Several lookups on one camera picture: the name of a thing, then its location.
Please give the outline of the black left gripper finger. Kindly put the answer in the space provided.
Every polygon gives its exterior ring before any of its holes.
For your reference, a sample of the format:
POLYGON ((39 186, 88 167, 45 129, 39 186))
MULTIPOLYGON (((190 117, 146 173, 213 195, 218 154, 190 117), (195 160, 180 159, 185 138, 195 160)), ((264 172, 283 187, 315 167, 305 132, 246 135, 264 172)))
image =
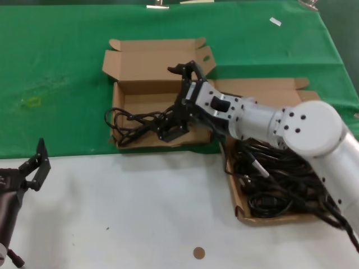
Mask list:
POLYGON ((44 139, 40 138, 36 147, 36 154, 19 167, 20 175, 24 178, 21 188, 39 191, 47 178, 50 169, 51 165, 49 162, 48 151, 44 139), (36 173, 33 179, 27 181, 26 177, 34 171, 36 171, 36 173))

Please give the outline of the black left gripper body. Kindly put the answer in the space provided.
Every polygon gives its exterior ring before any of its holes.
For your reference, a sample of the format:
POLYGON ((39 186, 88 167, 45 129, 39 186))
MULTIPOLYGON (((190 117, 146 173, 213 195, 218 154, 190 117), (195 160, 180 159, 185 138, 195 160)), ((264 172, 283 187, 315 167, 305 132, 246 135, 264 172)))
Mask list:
POLYGON ((27 191, 26 174, 19 169, 1 169, 1 196, 19 191, 27 191))

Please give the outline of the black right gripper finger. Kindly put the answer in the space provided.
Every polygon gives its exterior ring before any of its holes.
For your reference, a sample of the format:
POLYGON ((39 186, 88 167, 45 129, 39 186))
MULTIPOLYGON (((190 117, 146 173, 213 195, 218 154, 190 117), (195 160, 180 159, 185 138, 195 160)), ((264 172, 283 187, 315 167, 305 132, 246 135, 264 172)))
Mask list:
POLYGON ((174 67, 168 67, 167 70, 170 73, 181 75, 185 81, 207 81, 201 67, 195 61, 179 63, 174 67))
POLYGON ((157 135, 161 141, 169 143, 189 133, 188 122, 169 117, 163 120, 157 127, 157 135))

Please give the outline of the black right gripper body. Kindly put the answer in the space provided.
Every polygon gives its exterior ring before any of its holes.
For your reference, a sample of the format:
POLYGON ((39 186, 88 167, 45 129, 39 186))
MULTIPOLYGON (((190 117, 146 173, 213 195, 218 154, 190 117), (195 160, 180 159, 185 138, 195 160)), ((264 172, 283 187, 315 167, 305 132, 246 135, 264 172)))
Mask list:
POLYGON ((201 121, 200 108, 195 104, 202 81, 182 80, 179 92, 173 107, 174 121, 181 132, 189 132, 190 126, 201 121))

